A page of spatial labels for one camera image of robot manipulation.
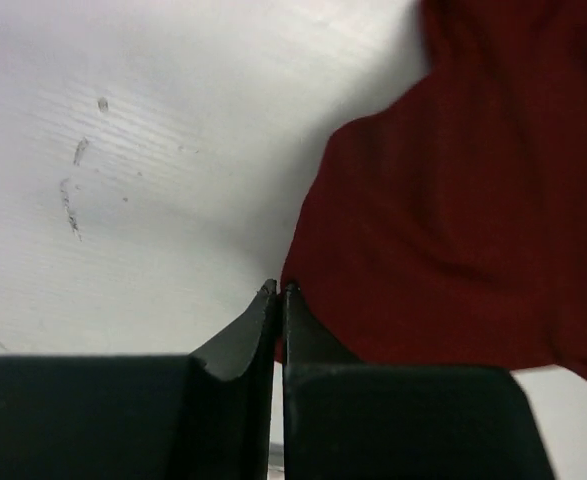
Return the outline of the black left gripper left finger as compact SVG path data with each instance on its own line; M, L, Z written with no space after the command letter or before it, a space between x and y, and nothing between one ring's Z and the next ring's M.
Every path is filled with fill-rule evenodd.
M191 353L0 356L0 479L263 479L277 291Z

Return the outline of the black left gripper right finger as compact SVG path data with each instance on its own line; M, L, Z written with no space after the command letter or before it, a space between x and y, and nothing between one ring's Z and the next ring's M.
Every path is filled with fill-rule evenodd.
M360 361L282 297L284 464L289 479L550 479L528 400L478 366Z

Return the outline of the dark red t shirt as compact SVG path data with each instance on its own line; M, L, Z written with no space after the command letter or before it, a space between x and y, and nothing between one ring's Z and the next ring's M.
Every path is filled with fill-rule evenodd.
M329 139L281 280L359 358L587 380L587 1L423 1L429 72Z

